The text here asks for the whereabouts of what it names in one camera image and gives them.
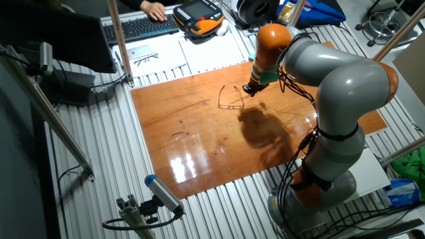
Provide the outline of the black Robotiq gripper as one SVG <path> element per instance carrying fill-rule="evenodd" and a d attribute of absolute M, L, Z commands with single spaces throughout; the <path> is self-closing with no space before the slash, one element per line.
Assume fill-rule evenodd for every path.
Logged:
<path fill-rule="evenodd" d="M 247 94 L 250 94 L 251 97 L 254 97 L 256 93 L 261 92 L 263 89 L 267 88 L 269 85 L 270 85 L 269 83 L 260 84 L 258 81 L 251 79 L 249 81 L 249 85 L 245 84 L 242 86 L 242 88 Z"/>

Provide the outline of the person's hand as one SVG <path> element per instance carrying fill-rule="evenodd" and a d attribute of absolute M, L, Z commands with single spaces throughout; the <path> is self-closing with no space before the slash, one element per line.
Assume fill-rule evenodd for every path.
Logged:
<path fill-rule="evenodd" d="M 148 16 L 155 21 L 166 21 L 165 6 L 161 3 L 149 1 L 142 1 L 139 8 Z"/>

